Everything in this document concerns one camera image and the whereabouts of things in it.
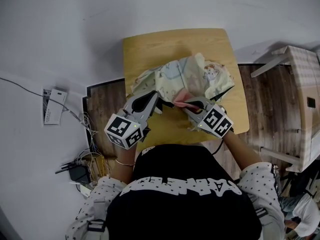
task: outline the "wall outlet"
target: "wall outlet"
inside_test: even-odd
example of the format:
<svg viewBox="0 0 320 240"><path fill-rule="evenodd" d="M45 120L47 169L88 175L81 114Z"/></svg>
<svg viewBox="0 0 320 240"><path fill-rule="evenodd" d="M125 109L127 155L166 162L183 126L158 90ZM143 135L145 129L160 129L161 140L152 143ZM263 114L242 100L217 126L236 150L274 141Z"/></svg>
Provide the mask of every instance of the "wall outlet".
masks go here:
<svg viewBox="0 0 320 240"><path fill-rule="evenodd" d="M66 102L67 93L57 89L52 89L51 91L44 89L43 96L43 124L45 126L59 126L64 107L56 102L64 105Z"/></svg>

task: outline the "jacket sleeve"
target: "jacket sleeve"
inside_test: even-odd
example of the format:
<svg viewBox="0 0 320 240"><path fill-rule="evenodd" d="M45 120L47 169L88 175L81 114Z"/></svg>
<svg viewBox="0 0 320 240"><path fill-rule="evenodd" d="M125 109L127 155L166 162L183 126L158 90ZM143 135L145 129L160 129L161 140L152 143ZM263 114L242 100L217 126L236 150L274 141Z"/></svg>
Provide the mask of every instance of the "jacket sleeve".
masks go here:
<svg viewBox="0 0 320 240"><path fill-rule="evenodd" d="M94 216L94 201L105 199L105 214L109 204L113 199L121 193L127 184L117 179L105 176L99 179L97 186L92 190L90 196L84 201L82 208L75 217L74 222L68 228L65 238L67 240L81 240L87 232L88 222L95 219Z"/></svg>
<svg viewBox="0 0 320 240"><path fill-rule="evenodd" d="M263 240L283 240L285 217L278 200L275 168L269 162L258 162L240 173L239 188L252 201L261 225Z"/></svg>

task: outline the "wooden table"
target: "wooden table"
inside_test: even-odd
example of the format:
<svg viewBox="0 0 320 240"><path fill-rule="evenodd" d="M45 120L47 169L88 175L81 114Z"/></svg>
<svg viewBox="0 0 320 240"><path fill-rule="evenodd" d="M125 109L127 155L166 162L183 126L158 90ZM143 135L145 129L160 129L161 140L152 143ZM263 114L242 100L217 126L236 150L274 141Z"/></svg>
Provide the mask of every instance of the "wooden table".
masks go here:
<svg viewBox="0 0 320 240"><path fill-rule="evenodd" d="M206 60L225 65L229 70L235 86L220 104L234 122L234 132L247 132L249 119L244 87L227 33L221 28L177 29L125 38L123 63L126 93L132 93L131 85L145 70L197 53L202 53ZM151 131L144 142L139 142L139 151L161 144L187 145L216 139L203 131L187 130L191 123L177 107L164 106L162 115L154 113L148 124Z"/></svg>

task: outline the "wooden floor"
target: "wooden floor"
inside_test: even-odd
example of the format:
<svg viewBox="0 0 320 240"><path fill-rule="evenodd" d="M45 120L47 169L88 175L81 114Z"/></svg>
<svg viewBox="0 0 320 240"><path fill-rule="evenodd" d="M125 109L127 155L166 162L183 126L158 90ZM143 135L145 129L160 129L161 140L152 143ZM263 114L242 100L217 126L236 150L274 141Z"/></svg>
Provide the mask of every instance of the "wooden floor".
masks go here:
<svg viewBox="0 0 320 240"><path fill-rule="evenodd" d="M300 151L300 110L297 103L297 88L294 76L289 74L290 66L277 66L255 78L250 73L261 65L239 65L249 114L250 129L239 137L255 150L265 147L297 156ZM100 151L108 159L117 156L114 147L104 133L112 113L116 113L126 102L125 82L120 80L88 89L87 112L91 117L94 137ZM221 140L203 142L212 153ZM215 156L216 160L231 175L239 177L240 169L224 146ZM283 171L288 164L280 160L263 157L264 161L277 164Z"/></svg>

